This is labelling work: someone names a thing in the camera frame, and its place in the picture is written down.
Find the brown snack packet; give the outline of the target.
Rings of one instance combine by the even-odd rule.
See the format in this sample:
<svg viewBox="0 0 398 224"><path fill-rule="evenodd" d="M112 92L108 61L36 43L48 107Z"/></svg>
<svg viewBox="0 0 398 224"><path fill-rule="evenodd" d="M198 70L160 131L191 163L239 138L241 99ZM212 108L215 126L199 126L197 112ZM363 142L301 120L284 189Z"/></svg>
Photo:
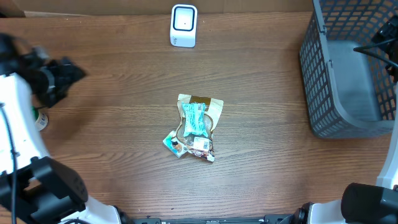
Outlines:
<svg viewBox="0 0 398 224"><path fill-rule="evenodd" d="M185 128L185 115L182 109L182 103L204 103L205 104L205 128L208 133L208 139L213 139L213 131L215 130L218 121L220 120L221 113L223 110L224 101L217 100L215 98L200 97L186 94L179 94L177 100L178 112L180 113L181 122L176 130L177 138L180 142L187 145L189 141L192 141L195 135L190 134L187 137L183 136Z"/></svg>

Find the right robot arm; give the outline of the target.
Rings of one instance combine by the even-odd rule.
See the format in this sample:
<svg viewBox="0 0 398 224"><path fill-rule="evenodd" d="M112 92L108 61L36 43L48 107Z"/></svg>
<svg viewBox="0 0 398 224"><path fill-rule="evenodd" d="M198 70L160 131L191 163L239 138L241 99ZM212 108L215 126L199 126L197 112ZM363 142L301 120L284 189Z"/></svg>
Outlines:
<svg viewBox="0 0 398 224"><path fill-rule="evenodd" d="M334 17L333 36L314 15L300 50L314 135L368 138L391 133L375 185L352 183L339 200L306 203L285 223L397 222L397 16Z"/></svg>

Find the teal tissue pack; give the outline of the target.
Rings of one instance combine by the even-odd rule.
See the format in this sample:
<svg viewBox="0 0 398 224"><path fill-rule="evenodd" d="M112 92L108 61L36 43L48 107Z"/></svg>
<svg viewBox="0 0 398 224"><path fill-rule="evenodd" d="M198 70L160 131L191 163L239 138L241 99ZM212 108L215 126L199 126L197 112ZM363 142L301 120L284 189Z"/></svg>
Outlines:
<svg viewBox="0 0 398 224"><path fill-rule="evenodd" d="M171 131L163 140L163 144L178 158L188 152L186 145L180 142L175 131Z"/></svg>

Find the teal snack bar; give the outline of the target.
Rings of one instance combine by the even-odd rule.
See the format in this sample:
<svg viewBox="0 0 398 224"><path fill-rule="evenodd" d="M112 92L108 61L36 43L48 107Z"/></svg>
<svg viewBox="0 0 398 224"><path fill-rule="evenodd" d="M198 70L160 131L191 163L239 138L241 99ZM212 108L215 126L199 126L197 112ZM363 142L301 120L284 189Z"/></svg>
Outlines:
<svg viewBox="0 0 398 224"><path fill-rule="evenodd" d="M205 104L204 103L182 103L183 113L185 115L185 128L183 136L190 134L195 136L208 137L205 128Z"/></svg>

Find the green lid jar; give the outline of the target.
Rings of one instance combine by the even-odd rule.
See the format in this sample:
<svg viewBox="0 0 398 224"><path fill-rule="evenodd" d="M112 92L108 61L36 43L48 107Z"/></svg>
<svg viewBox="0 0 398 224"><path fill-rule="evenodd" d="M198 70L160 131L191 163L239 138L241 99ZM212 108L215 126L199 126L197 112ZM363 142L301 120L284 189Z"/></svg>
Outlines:
<svg viewBox="0 0 398 224"><path fill-rule="evenodd" d="M49 118L42 108L32 107L34 114L35 127L38 131L45 129L49 123Z"/></svg>

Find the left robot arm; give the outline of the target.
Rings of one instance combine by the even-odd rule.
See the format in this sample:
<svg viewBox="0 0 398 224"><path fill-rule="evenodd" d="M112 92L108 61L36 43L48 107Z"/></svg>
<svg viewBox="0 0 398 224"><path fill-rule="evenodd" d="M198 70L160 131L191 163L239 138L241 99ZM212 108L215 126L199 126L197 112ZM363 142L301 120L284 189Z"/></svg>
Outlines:
<svg viewBox="0 0 398 224"><path fill-rule="evenodd" d="M1 34L1 205L11 221L129 223L118 207L90 197L83 179L53 159L37 129L32 98L51 108L85 72L68 58L49 60L43 49L19 52Z"/></svg>

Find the white barcode snack packet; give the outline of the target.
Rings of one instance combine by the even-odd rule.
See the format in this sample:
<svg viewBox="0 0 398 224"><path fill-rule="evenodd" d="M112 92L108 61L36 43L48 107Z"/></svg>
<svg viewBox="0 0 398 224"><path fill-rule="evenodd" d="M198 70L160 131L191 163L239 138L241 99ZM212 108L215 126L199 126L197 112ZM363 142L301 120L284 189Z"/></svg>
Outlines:
<svg viewBox="0 0 398 224"><path fill-rule="evenodd" d="M215 152L211 139L195 136L192 141L187 143L187 150L194 156L201 157L210 162L215 161Z"/></svg>

